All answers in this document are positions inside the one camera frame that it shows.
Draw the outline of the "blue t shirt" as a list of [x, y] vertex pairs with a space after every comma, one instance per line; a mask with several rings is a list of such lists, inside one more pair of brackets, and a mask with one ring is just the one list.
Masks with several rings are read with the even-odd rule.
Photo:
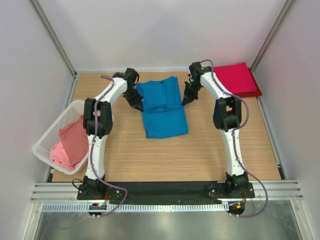
[[143, 97], [142, 121], [147, 139], [188, 134], [189, 128], [177, 77], [138, 83], [136, 89]]

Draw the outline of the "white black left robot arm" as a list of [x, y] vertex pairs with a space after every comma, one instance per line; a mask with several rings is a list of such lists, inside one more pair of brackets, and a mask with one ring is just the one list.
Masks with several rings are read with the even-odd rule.
[[105, 147], [113, 128], [112, 106], [123, 96], [130, 107], [143, 111], [143, 97], [136, 89], [140, 75], [133, 68], [116, 72], [110, 84], [95, 98], [84, 102], [83, 128], [88, 139], [88, 165], [82, 184], [78, 188], [78, 200], [101, 200], [106, 196], [109, 186], [105, 184]]

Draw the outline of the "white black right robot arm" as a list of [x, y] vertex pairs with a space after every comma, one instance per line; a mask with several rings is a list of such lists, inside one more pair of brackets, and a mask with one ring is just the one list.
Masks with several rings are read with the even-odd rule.
[[249, 178], [242, 160], [239, 131], [242, 122], [242, 101], [220, 82], [214, 72], [213, 62], [202, 66], [202, 61], [193, 62], [188, 67], [182, 105], [198, 99], [201, 88], [205, 88], [215, 100], [213, 124], [220, 131], [226, 153], [225, 192], [231, 198], [237, 198], [249, 186]]

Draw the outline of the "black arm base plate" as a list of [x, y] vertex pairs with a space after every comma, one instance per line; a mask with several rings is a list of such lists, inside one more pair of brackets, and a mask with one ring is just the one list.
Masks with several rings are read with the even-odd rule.
[[253, 199], [255, 192], [252, 183], [248, 184], [243, 190], [230, 190], [227, 184], [222, 181], [162, 181], [162, 182], [111, 182], [110, 187], [98, 184], [99, 189], [95, 192], [93, 189], [81, 184], [79, 186], [78, 200], [98, 200], [108, 196], [109, 200], [117, 201], [124, 190], [128, 191], [127, 199], [137, 201], [139, 198], [147, 200], [153, 198], [156, 200], [169, 200], [177, 197], [212, 198], [212, 199], [236, 199], [246, 197]]

